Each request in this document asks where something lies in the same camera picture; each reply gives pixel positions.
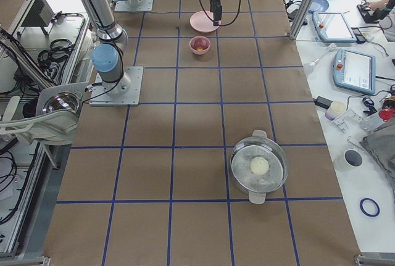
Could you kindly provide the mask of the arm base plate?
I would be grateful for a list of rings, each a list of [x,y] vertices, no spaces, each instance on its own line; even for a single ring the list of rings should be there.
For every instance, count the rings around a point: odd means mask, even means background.
[[[109,93],[108,89],[112,86],[109,83],[103,83],[100,75],[96,74],[96,83],[92,90],[92,99],[89,100],[90,106],[138,106],[141,94],[141,84],[143,80],[143,67],[125,67],[123,78],[118,85]]]
[[[154,0],[115,0],[115,12],[140,13],[151,12]]]

